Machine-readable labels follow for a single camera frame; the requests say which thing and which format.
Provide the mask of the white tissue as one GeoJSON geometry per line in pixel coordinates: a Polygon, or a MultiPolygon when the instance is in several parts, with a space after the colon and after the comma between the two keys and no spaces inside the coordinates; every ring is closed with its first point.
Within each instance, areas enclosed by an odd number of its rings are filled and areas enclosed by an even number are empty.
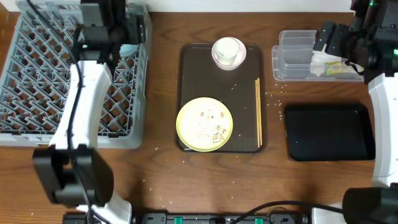
{"type": "Polygon", "coordinates": [[[312,60],[310,63],[310,71],[316,76],[320,77],[326,70],[326,67],[334,63],[340,63],[341,57],[326,54],[324,51],[313,51],[312,60]]]}

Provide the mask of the light blue bowl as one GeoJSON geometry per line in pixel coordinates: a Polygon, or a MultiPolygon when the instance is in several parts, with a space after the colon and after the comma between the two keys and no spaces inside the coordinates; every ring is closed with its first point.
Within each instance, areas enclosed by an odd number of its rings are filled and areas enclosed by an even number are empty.
{"type": "Polygon", "coordinates": [[[123,44],[119,50],[121,57],[128,57],[133,55],[139,49],[139,45],[123,44]]]}

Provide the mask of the green snack wrapper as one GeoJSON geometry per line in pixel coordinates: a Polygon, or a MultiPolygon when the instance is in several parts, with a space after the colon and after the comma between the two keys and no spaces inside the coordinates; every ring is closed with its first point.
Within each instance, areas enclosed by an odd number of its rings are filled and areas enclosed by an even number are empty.
{"type": "Polygon", "coordinates": [[[331,62],[327,63],[325,67],[325,75],[339,75],[343,73],[350,73],[351,67],[347,66],[345,63],[342,62],[331,62]]]}

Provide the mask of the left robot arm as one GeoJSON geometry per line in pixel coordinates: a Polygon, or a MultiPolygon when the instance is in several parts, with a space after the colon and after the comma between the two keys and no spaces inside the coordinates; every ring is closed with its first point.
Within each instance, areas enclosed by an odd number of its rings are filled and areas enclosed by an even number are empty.
{"type": "Polygon", "coordinates": [[[146,41],[144,17],[125,1],[82,1],[83,22],[68,49],[70,87],[58,128],[32,160],[47,198],[81,210],[83,223],[135,223],[132,204],[114,191],[114,175],[97,150],[105,96],[123,45],[146,41]]]}

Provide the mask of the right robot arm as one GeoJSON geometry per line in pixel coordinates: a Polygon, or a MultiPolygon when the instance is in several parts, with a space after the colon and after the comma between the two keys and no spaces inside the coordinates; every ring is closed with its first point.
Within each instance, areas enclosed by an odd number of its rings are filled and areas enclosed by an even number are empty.
{"type": "Polygon", "coordinates": [[[374,110],[372,187],[348,189],[345,223],[397,223],[397,1],[354,0],[350,25],[325,21],[314,50],[341,57],[368,85],[374,110]]]}

